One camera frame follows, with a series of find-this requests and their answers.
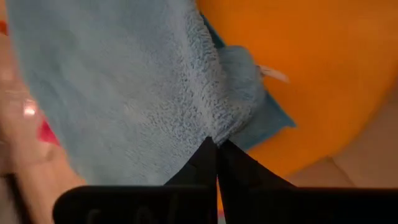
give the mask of red object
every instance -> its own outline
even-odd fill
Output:
[[[0,21],[0,33],[8,35],[7,24],[4,21]]]
[[[58,146],[60,145],[60,142],[58,141],[57,137],[52,132],[49,124],[45,120],[39,128],[39,140],[56,144]]]

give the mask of beige floor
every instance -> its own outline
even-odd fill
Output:
[[[398,82],[364,131],[337,155],[288,177],[301,186],[398,187]]]

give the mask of light blue towel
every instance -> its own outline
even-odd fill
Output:
[[[89,184],[163,184],[207,136],[250,147],[293,125],[247,50],[214,47],[192,0],[7,9],[24,80]]]

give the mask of microfiber cloth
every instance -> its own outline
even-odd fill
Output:
[[[164,184],[211,136],[250,147],[292,121],[191,0],[10,0],[31,94],[89,184]]]

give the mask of orange object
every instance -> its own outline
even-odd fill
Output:
[[[398,75],[396,0],[198,0],[228,45],[290,83],[267,88],[297,123],[249,151],[289,175],[340,151],[380,107]]]
[[[7,24],[4,21],[0,21],[0,33],[8,35]]]

